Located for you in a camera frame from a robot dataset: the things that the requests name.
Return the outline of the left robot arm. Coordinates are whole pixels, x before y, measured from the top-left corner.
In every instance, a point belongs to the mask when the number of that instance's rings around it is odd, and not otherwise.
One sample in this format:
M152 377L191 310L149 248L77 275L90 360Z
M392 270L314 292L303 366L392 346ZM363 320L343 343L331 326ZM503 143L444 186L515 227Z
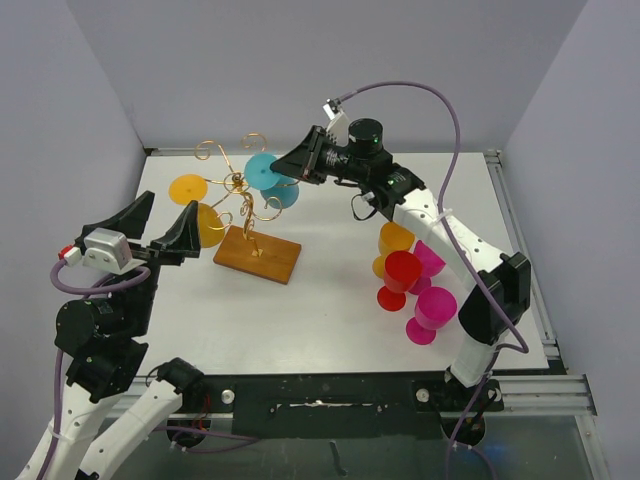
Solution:
M142 245L155 195L141 194L110 218L83 226L50 272L72 295L58 311L53 416L22 479L109 479L148 435L204 395L203 373L174 358L161 364L146 391L107 429L105 418L131 387L148 346L146 335L162 267L201 251L198 203L190 201L160 238Z

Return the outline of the blue wine glass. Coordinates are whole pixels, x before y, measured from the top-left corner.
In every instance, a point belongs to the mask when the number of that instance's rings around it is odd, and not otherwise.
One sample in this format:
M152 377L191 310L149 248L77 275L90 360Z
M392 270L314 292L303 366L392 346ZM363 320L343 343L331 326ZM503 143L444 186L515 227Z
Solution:
M270 208L288 209L299 198L299 185L294 179L271 169L276 160L276 156L270 153L251 156L244 167L244 179L251 188L260 192Z

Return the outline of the pink wine glass front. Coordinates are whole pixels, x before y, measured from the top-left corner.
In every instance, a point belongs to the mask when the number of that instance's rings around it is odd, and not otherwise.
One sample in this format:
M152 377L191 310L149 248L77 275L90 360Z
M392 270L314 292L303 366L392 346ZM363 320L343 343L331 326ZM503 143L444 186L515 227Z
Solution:
M414 316L406 324L406 335L417 345L429 345L457 311L457 300L450 291L436 286L426 288L417 297Z

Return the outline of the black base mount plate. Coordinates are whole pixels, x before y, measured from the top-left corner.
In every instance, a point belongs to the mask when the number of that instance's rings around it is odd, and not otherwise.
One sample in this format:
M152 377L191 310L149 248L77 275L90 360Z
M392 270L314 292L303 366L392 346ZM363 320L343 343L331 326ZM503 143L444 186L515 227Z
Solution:
M440 439L467 414L504 409L500 384L464 387L443 371L207 375L172 415L176 424L267 439Z

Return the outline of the orange wine glass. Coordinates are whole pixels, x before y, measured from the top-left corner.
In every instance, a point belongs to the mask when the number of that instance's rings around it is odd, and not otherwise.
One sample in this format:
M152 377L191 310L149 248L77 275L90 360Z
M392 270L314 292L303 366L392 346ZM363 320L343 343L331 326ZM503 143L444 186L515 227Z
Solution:
M386 258L396 251L408 251L414 244L415 235L394 222L385 223L379 232L378 256L372 263L373 273L380 279L384 276Z

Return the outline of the red wine glass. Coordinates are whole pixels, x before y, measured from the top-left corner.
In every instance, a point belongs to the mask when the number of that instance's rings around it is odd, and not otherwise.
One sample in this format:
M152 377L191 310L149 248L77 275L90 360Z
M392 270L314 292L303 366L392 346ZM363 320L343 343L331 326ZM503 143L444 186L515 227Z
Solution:
M409 251L395 251L386 256L383 268L384 286L378 290L379 306L391 312L401 310L406 304L406 294L422 276L420 259Z

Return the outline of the pink wine glass rear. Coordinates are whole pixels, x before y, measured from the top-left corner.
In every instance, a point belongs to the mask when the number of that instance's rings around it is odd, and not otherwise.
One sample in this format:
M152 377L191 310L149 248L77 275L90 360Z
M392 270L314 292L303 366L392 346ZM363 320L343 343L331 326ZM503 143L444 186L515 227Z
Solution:
M446 263L422 241L416 243L413 254L421 262L422 271L420 277L409 292L413 295L419 295L423 290L432 285L432 278L442 272Z

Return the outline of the yellow wine glass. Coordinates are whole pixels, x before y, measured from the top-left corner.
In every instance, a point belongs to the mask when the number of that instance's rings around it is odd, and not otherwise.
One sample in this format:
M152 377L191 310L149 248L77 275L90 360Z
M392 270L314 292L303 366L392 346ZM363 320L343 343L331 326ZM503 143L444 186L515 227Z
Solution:
M191 201L198 203L197 224L203 249L220 244L226 233L219 213L203 202L207 193L208 182L196 174L186 174L174 179L168 190L170 199L178 205L188 205Z

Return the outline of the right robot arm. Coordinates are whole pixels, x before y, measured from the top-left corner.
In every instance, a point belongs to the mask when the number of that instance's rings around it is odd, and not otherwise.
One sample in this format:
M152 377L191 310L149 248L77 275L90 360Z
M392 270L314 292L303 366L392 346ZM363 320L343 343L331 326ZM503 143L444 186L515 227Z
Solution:
M458 313L463 345L445 384L448 402L469 408L481 396L480 382L492 369L508 333L531 303L531 263L520 252L507 254L485 242L439 205L424 181L396 163L383 146L383 127L359 119L338 145L321 126L270 166L275 173L319 185L333 177L360 189L376 212L413 233L434 251L469 291Z

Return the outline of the pink wine glass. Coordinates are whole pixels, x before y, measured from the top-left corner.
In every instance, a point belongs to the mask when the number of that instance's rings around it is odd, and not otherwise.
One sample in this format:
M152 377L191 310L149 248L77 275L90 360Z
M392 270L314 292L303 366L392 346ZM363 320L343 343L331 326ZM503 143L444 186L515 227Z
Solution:
M417 297L414 316L406 324L406 335L417 345L429 345L457 311L457 300L450 291L436 286L426 288Z
M432 285L432 278L442 272L446 263L422 241L416 243L413 254L421 262L422 271L420 277L409 292L413 295L419 295L423 290Z

